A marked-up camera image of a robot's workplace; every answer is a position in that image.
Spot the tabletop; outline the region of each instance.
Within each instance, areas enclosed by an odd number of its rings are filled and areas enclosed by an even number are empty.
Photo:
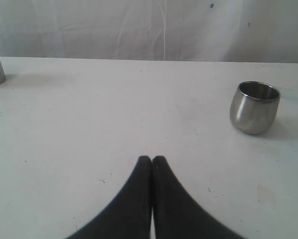
[[[250,239],[298,239],[298,64],[3,57],[0,239],[61,239],[164,155],[188,193]],[[243,81],[277,87],[266,133],[232,128]]]

